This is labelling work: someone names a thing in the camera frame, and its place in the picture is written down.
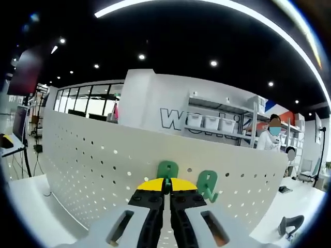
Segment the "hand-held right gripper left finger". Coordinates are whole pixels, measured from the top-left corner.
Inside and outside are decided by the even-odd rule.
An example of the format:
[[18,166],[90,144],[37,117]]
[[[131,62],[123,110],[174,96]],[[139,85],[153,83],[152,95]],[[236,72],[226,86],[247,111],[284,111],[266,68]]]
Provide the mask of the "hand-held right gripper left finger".
[[126,205],[95,221],[86,237],[61,247],[157,247],[163,227],[163,178],[139,185]]

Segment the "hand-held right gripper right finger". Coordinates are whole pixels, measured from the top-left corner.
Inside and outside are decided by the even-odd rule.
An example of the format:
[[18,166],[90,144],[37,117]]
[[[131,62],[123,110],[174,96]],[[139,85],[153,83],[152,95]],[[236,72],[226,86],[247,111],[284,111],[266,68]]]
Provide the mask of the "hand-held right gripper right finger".
[[197,187],[169,180],[171,227],[178,247],[277,247],[251,237],[236,219],[208,205]]

